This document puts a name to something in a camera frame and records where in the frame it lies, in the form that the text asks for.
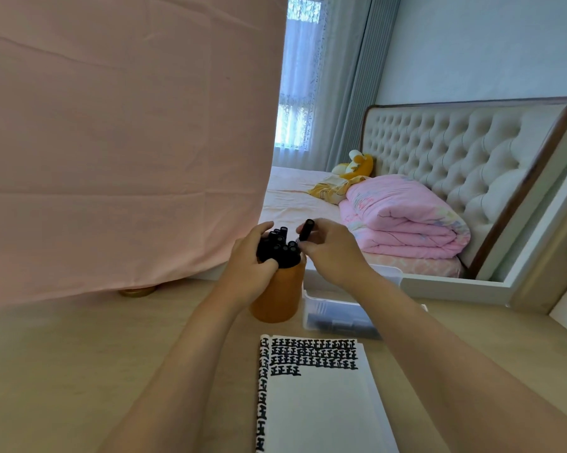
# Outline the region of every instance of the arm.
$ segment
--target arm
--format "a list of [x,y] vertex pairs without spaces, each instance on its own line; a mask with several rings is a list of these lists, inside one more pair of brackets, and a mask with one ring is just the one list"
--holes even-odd
[[272,222],[258,225],[235,243],[217,285],[100,453],[194,451],[225,337],[237,314],[264,291],[277,270],[272,259],[256,260],[260,236],[271,227]]
[[317,220],[301,248],[365,309],[454,452],[567,452],[567,416],[378,275],[354,237]]

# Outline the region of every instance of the headboard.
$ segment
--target headboard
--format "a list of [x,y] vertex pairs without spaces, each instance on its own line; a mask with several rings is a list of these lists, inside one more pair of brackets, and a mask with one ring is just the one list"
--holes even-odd
[[460,259],[488,279],[567,166],[567,97],[371,106],[361,150],[375,175],[408,175],[461,215]]

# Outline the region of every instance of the white lace curtain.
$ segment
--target white lace curtain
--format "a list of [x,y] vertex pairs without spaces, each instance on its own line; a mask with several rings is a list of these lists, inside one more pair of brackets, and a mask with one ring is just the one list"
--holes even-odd
[[343,124],[370,0],[289,0],[273,165],[324,170]]

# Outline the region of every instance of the bundle of black markers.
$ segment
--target bundle of black markers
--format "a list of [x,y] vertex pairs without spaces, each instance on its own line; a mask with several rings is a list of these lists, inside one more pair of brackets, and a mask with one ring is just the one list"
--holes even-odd
[[275,259],[280,269],[288,269],[300,264],[300,248],[294,241],[286,243],[287,227],[273,229],[258,243],[256,256],[260,262]]

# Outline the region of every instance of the orange pen holder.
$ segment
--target orange pen holder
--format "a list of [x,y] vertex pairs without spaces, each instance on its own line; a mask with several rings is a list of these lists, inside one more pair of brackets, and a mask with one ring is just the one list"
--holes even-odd
[[249,311],[262,322],[287,321],[298,311],[302,297],[302,280],[306,256],[300,256],[300,263],[288,269],[278,269],[269,286],[252,302]]

